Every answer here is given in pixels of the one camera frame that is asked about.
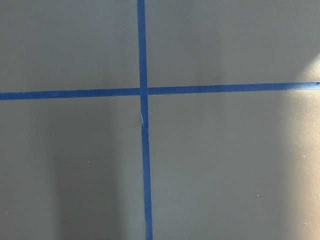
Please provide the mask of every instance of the blue painter's tape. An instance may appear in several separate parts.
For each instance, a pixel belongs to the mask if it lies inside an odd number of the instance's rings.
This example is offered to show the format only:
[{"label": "blue painter's tape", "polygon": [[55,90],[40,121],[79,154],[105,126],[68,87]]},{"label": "blue painter's tape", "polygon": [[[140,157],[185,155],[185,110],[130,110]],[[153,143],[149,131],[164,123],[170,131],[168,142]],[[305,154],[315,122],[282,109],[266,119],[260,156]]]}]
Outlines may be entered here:
[{"label": "blue painter's tape", "polygon": [[30,91],[30,92],[0,93],[0,100],[67,99],[67,98],[90,98],[90,97],[111,97],[111,96],[138,96],[138,95],[140,95],[139,88]]},{"label": "blue painter's tape", "polygon": [[141,88],[89,89],[89,90],[61,90],[61,91],[29,91],[29,92],[2,92],[1,100],[27,99],[67,99],[67,98],[94,98],[116,96],[138,96],[143,94],[143,102],[148,103],[148,95],[168,94],[198,94],[198,93],[230,93],[256,91],[287,91],[287,90],[320,90],[320,82],[290,82],[290,83],[260,83],[260,84],[231,84],[212,86],[164,86]]},{"label": "blue painter's tape", "polygon": [[147,45],[145,0],[137,0],[138,38],[139,38],[139,70],[140,70],[140,107],[141,107],[141,135],[142,135],[142,166],[144,191],[144,219],[146,240],[153,239],[150,149],[149,149],[149,114],[148,114],[148,81],[147,81]]},{"label": "blue painter's tape", "polygon": [[289,82],[289,83],[260,83],[260,84],[230,84],[212,86],[165,86],[149,87],[149,95],[166,94],[199,94],[199,93],[230,93],[255,91],[285,91],[285,90],[314,90],[320,89],[319,82]]}]

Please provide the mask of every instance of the gray surface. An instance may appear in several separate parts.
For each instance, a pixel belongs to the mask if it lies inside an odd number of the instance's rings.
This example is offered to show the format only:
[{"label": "gray surface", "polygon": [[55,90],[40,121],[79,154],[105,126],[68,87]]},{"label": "gray surface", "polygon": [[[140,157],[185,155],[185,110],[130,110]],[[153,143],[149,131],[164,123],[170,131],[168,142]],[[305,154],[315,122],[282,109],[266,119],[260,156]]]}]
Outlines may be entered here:
[{"label": "gray surface", "polygon": [[147,0],[149,85],[313,81],[319,12],[317,0]]},{"label": "gray surface", "polygon": [[2,0],[1,92],[139,87],[136,0]]},{"label": "gray surface", "polygon": [[155,240],[317,240],[320,93],[149,97]]},{"label": "gray surface", "polygon": [[139,97],[0,110],[0,239],[145,239]]}]

